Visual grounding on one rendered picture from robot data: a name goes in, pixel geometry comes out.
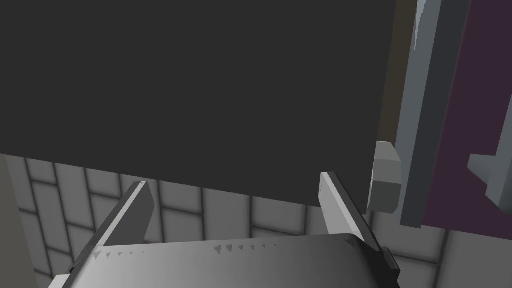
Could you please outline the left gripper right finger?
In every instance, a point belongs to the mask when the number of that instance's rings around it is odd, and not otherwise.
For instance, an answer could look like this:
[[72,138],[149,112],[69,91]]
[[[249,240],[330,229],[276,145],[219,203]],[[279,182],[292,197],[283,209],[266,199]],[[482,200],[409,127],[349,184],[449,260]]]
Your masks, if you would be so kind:
[[375,235],[333,171],[320,174],[318,199],[330,234],[353,234],[381,252]]

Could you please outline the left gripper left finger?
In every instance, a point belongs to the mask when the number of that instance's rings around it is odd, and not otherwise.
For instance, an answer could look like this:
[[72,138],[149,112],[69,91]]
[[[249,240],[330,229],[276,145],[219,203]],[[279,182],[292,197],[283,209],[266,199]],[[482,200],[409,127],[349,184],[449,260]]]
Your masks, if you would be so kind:
[[143,244],[154,209],[148,182],[133,182],[81,254],[89,255],[96,247]]

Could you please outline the dark grey cupboard door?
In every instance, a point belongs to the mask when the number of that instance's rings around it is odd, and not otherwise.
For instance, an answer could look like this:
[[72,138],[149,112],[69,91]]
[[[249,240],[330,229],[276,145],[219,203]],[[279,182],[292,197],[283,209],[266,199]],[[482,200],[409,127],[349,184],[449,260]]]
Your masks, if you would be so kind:
[[0,153],[367,209],[397,0],[0,0]]

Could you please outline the purple cupboard door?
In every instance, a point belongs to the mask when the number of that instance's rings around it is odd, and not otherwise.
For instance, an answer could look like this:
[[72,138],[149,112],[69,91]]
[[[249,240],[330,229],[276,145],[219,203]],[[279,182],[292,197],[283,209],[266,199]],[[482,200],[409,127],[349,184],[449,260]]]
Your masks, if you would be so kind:
[[496,153],[512,96],[512,0],[470,0],[423,224],[512,240],[471,154]]

